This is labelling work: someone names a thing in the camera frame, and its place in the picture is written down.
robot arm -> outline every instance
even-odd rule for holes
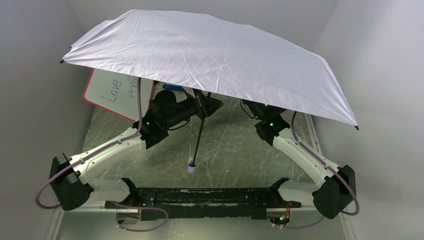
[[[278,189],[285,201],[296,201],[303,205],[315,206],[326,218],[335,218],[348,204],[353,201],[352,195],[337,176],[330,170],[337,171],[338,175],[349,185],[356,194],[355,172],[348,165],[339,167],[328,160],[304,141],[296,140],[291,126],[283,120],[281,113],[285,109],[251,101],[243,101],[254,114],[254,118],[261,120],[255,125],[259,137],[271,146],[287,154],[313,180],[314,184],[286,181]],[[323,160],[319,162],[314,156]]]
[[[51,186],[62,208],[65,211],[73,210],[87,201],[122,202],[125,200],[130,195],[131,187],[126,181],[96,179],[96,176],[129,154],[143,149],[144,146],[148,149],[159,143],[168,136],[168,129],[176,124],[187,121],[194,115],[203,119],[223,105],[219,100],[205,97],[201,91],[194,90],[193,94],[195,97],[187,94],[186,100],[177,103],[172,92],[158,93],[156,98],[151,101],[151,107],[141,121],[139,137],[122,141],[120,144],[106,149],[52,182]],[[352,197],[326,166],[317,162],[313,156],[298,145],[293,138],[290,125],[281,118],[280,114],[285,109],[249,101],[243,103],[248,105],[255,119],[261,120],[255,125],[259,137],[287,154],[306,171],[314,182],[314,184],[308,184],[285,181],[278,188],[281,198],[284,201],[295,201],[302,205],[314,205],[321,214],[330,219],[340,213],[352,201]],[[69,159],[64,155],[55,157],[50,177],[102,146],[131,136],[138,126],[139,122],[136,122],[114,139]],[[355,173],[349,166],[340,168],[313,148],[309,149],[320,156],[328,166],[337,169],[355,191]]]

gray wall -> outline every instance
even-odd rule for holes
[[[59,61],[84,32],[68,0],[0,1],[0,239],[44,239],[52,211],[36,192],[55,155],[83,146],[89,69]],[[53,204],[53,191],[42,200]]]
[[[339,0],[70,0],[89,30],[132,10],[210,14],[248,24],[312,50]]]
[[[314,119],[323,152],[356,171],[358,240],[424,239],[423,9],[416,0],[340,0],[314,48],[360,128]]]

white umbrella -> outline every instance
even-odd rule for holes
[[[90,30],[63,60],[358,125],[322,57],[207,14],[131,10]]]

black metal frame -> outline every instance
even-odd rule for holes
[[[157,207],[168,212],[170,219],[237,218],[268,219],[267,209],[300,208],[296,201],[285,201],[278,188],[288,178],[281,178],[271,187],[241,188],[137,188],[130,179],[123,178],[131,194],[122,202],[126,206]],[[106,209],[121,209],[106,202]],[[142,221],[165,218],[162,212],[144,210]]]

cable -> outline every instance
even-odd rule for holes
[[[110,142],[109,144],[104,145],[103,147],[100,147],[99,149],[91,152],[90,154],[88,154],[87,156],[83,157],[82,160],[78,160],[76,162],[74,162],[73,164],[65,167],[64,169],[62,169],[61,171],[59,171],[58,173],[56,173],[53,177],[51,177],[43,186],[42,188],[37,192],[36,196],[35,196],[35,204],[37,204],[37,206],[39,206],[42,209],[55,209],[60,207],[61,205],[54,205],[54,206],[46,206],[43,205],[40,202],[40,196],[43,193],[43,191],[54,181],[56,180],[60,175],[62,175],[64,172],[68,171],[69,169],[84,163],[85,161],[87,161],[89,158],[94,157],[95,155],[103,152],[104,150],[115,146],[116,144],[122,143],[123,141],[129,140],[129,139],[133,139],[135,137],[137,137],[140,133],[140,131],[142,130],[142,122],[143,122],[143,113],[142,113],[142,100],[141,100],[141,91],[140,91],[140,85],[141,85],[141,77],[139,77],[137,79],[137,105],[138,105],[138,117],[139,117],[139,123],[138,123],[138,128],[137,130],[134,132],[134,134],[130,135],[130,136],[126,136],[124,138],[122,138],[121,140],[116,140],[113,142]]]
[[[344,187],[347,189],[347,191],[349,191],[350,195],[353,198],[353,201],[355,202],[355,207],[356,210],[354,212],[347,212],[342,210],[341,212],[343,214],[349,215],[349,216],[355,216],[358,215],[359,213],[359,202],[357,199],[357,196],[355,195],[354,191],[352,190],[352,188],[349,186],[349,184],[343,179],[342,176],[340,176],[337,171],[335,171],[331,166],[327,165],[326,162],[324,160],[322,160],[318,155],[316,155],[313,151],[311,151],[306,145],[304,145],[301,141],[299,141],[299,138],[295,132],[295,118],[296,118],[296,114],[298,112],[295,111],[293,114],[293,117],[291,119],[291,133],[293,134],[294,140],[296,141],[296,143],[298,143],[303,149],[305,149],[305,151],[307,151],[310,155],[312,155],[312,157],[314,157],[318,162],[320,162],[322,165],[324,165],[328,170],[330,170],[330,172],[332,172],[339,180],[340,182],[344,185]]]
[[[284,229],[297,229],[297,230],[300,230],[300,229],[307,229],[307,228],[311,228],[311,227],[313,227],[313,226],[315,226],[315,225],[317,225],[317,224],[321,223],[323,220],[324,220],[324,216],[321,216],[321,218],[320,218],[320,219],[318,219],[318,221],[316,221],[316,222],[314,222],[314,223],[311,223],[311,224],[309,224],[309,225],[305,225],[305,226],[283,226],[283,225],[278,225],[278,224],[272,224],[272,225],[273,225],[273,226],[277,226],[277,227],[282,227],[282,228],[284,228]]]
[[[116,218],[115,218],[115,219],[116,219],[116,226],[117,226],[118,228],[120,228],[120,229],[124,230],[124,231],[136,232],[136,233],[150,232],[150,231],[153,231],[153,230],[156,230],[156,229],[158,229],[158,228],[163,227],[163,226],[164,226],[164,225],[168,222],[168,219],[170,218],[170,216],[168,215],[168,212],[167,212],[165,209],[162,209],[162,208],[159,208],[159,207],[153,207],[153,206],[127,206],[127,205],[123,205],[123,204],[121,204],[121,203],[119,203],[119,202],[116,202],[116,201],[108,201],[108,202],[113,203],[113,204],[115,204],[116,206],[121,207],[121,208],[126,208],[126,209],[138,209],[138,210],[155,210],[155,211],[161,211],[162,213],[164,213],[164,214],[165,214],[165,221],[163,221],[161,224],[159,224],[159,225],[157,225],[157,226],[155,226],[155,227],[152,227],[152,228],[150,228],[150,229],[141,229],[141,230],[138,230],[138,229],[131,229],[131,228],[127,228],[127,227],[123,227],[123,226],[119,223],[119,220],[118,220],[118,214],[116,214]]]
[[[192,118],[190,117],[187,121],[185,121],[185,123],[183,124],[183,125],[181,125],[181,126],[177,126],[177,127],[174,127],[174,128],[168,128],[168,131],[175,131],[175,130],[177,130],[177,129],[180,129],[180,128],[182,128],[182,127],[184,127],[184,126],[186,126],[187,124],[189,124],[189,122],[192,120]]]
[[[114,145],[116,145],[116,144],[121,144],[123,141],[126,141],[126,140],[130,140],[130,139],[133,139],[133,138],[136,138],[136,137],[138,137],[139,136],[139,133],[140,133],[140,131],[142,130],[142,123],[143,123],[143,111],[142,111],[142,100],[141,100],[141,87],[140,87],[140,85],[141,85],[141,81],[142,81],[142,78],[141,77],[139,77],[138,79],[137,79],[137,106],[138,106],[138,119],[139,119],[139,123],[138,123],[138,128],[137,128],[137,130],[132,134],[132,135],[130,135],[130,136],[126,136],[126,137],[124,137],[124,138],[122,138],[122,139],[120,139],[120,140],[116,140],[116,141],[113,141],[113,142],[111,142],[111,143],[109,143],[109,144],[106,144],[105,146],[103,146],[103,147],[100,147],[99,149],[97,149],[97,150],[95,150],[95,151],[93,151],[93,152],[91,152],[90,154],[88,154],[87,156],[85,156],[85,157],[83,157],[82,158],[82,160],[78,160],[78,161],[76,161],[76,162],[74,162],[74,163],[72,163],[72,164],[70,164],[69,166],[67,166],[67,167],[65,167],[64,169],[62,169],[61,171],[59,171],[58,173],[56,173],[53,177],[51,177],[43,186],[42,186],[42,188],[37,192],[37,194],[36,194],[36,196],[35,196],[35,204],[37,205],[37,206],[39,206],[40,208],[42,208],[42,209],[55,209],[55,208],[58,208],[58,207],[60,207],[61,205],[60,204],[58,204],[58,205],[54,205],[54,206],[46,206],[46,205],[43,205],[41,202],[40,202],[40,196],[41,196],[41,194],[43,193],[43,191],[54,181],[54,180],[56,180],[60,175],[62,175],[63,173],[65,173],[66,171],[68,171],[69,169],[71,169],[71,168],[74,168],[75,166],[77,166],[77,165],[79,165],[79,164],[82,164],[82,163],[84,163],[85,161],[87,161],[88,159],[90,159],[91,157],[93,157],[93,156],[95,156],[95,155],[97,155],[97,154],[99,154],[99,153],[101,153],[101,152],[103,152],[104,150],[106,150],[106,149],[108,149],[108,148],[110,148],[110,147],[112,147],[112,146],[114,146]],[[165,219],[165,221],[162,223],[162,224],[160,224],[160,225],[158,225],[158,226],[156,226],[156,227],[153,227],[153,228],[150,228],[150,229],[144,229],[144,230],[134,230],[134,229],[129,229],[129,228],[125,228],[125,227],[123,227],[123,226],[121,226],[120,224],[119,224],[119,221],[118,221],[118,214],[116,214],[116,223],[118,224],[118,227],[120,228],[120,229],[123,229],[123,230],[126,230],[126,231],[130,231],[130,232],[149,232],[149,231],[153,231],[153,230],[156,230],[156,229],[158,229],[158,228],[160,228],[160,227],[162,227],[162,226],[164,226],[165,225],[165,223],[168,221],[168,219],[169,219],[169,215],[168,215],[168,213],[167,213],[167,211],[166,210],[164,210],[164,209],[162,209],[162,208],[158,208],[158,207],[141,207],[141,206],[126,206],[126,205],[123,205],[123,204],[121,204],[121,203],[119,203],[119,202],[115,202],[115,201],[109,201],[109,202],[111,202],[111,203],[113,203],[113,204],[115,204],[115,205],[117,205],[117,206],[119,206],[119,207],[122,207],[122,208],[127,208],[127,209],[139,209],[139,210],[141,210],[141,209],[145,209],[145,210],[156,210],[156,211],[161,211],[161,212],[163,212],[163,213],[165,213],[165,215],[166,215],[166,219]]]
[[[243,110],[243,112],[245,112],[250,119],[255,119],[255,116],[250,116],[249,113],[243,108],[242,100],[240,100],[240,107]]]

